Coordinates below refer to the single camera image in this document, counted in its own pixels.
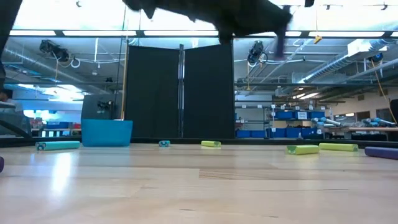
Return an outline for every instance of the ductwork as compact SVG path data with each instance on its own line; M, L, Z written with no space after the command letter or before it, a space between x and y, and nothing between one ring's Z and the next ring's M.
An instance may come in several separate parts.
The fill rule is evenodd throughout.
M350 44L358 44L362 40L355 40ZM396 44L395 39L374 39L365 41L362 43L362 46L366 46L366 51L355 51L355 53L350 52L349 50L343 52L342 54L337 55L334 59L324 63L323 65L318 66L317 68L311 70L306 76L304 76L299 83L312 83L315 80L329 75L331 73L335 73L336 71L354 63L357 60L362 60L364 58L375 56L379 53L379 51L389 45ZM294 88L287 87L281 90L281 93L286 95L293 91Z
M22 61L22 66L38 73L47 75L55 74L55 62L53 65L49 64L46 62L46 59L32 53L29 49L24 48L23 52L20 52L20 49L22 49L22 46L20 44L9 40L3 50L2 59L6 59L10 62ZM68 81L81 82L82 84L86 82L84 79L79 78L78 74L73 73L63 67L58 67L58 76L63 77ZM92 85L85 85L83 88L90 93L109 93Z

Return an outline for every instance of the yellow cable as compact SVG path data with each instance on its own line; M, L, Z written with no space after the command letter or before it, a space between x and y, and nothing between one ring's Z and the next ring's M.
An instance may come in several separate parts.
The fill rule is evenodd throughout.
M381 87L380 80L379 80L379 75L377 74L377 70L374 71L374 73L376 74L376 78L377 78L377 82L378 82L379 87L380 87L380 91L381 91L381 93L383 94L384 99L385 99L385 100L387 101L387 103L388 103L388 109L390 110L392 119L394 120L395 124L397 124L396 117L394 116L394 114L392 113L392 110L391 110L390 101L387 99L387 97L386 97L386 95L384 94L384 91L383 91L383 89L382 89L382 87Z

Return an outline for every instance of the blue storage bin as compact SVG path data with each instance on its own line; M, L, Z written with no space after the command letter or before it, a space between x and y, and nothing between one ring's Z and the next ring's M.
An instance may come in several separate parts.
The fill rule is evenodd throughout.
M285 138L286 137L286 129L285 128L277 128L273 133L271 128L267 128L267 137L269 138Z
M286 128L287 138L298 138L301 133L301 128Z
M277 111L275 113L275 118L277 118L277 119L292 119L293 112L292 111Z
M310 112L310 118L324 118L325 112L324 111L312 111Z
M309 136L310 134L316 134L317 133L317 129L316 128L303 128L301 129L301 136Z
M250 131L246 130L237 130L236 131L237 138L250 138Z
M264 138L266 136L265 131L251 131L252 138Z
M132 121L83 119L81 138L84 146L129 146Z
M58 121L49 121L47 123L47 129L68 129L69 122L58 122Z

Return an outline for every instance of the fluorescent light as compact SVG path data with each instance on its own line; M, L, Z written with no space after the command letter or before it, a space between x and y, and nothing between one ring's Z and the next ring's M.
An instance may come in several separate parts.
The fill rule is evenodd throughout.
M61 88L66 89L66 90L70 90L72 92L75 92L75 93L81 92L81 89L75 87L74 85L58 85L58 86L61 87Z
M301 36L301 31L287 31L285 33L287 37L299 37ZM251 34L250 36L268 36L268 37L276 37L274 32L264 32L260 34Z
M303 96L305 96L305 93L297 95L296 98L300 98L300 97L303 97Z
M56 35L53 30L12 30L10 35Z
M310 37L316 37L317 35L321 37L381 37L384 32L378 31L312 31L310 32Z
M132 30L66 30L62 32L67 36L121 37L137 35L137 32Z
M145 35L158 36L217 36L218 31L215 30L147 30Z
M26 84L18 84L17 86L23 87L23 88L28 88L28 89L35 89L35 86L33 85L26 85Z
M308 94L307 96L301 97L300 100L305 100L305 99L311 98L311 97L313 97L313 96L316 96L316 95L318 95L318 94L319 94L319 93L311 93L311 94Z

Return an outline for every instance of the lime green foam tube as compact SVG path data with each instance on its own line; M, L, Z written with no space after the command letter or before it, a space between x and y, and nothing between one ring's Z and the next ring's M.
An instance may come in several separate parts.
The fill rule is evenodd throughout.
M37 142L36 149L39 151L51 151L62 149L78 149L79 141L59 141L59 142Z
M207 146L207 147L221 147L221 142L217 142L217 141L202 141L201 145L202 146Z
M321 143L319 144L319 148L321 150L334 150L334 151L346 151L346 152L358 151L358 145L356 144Z
M289 155L317 154L319 147L316 145L287 146L285 152Z

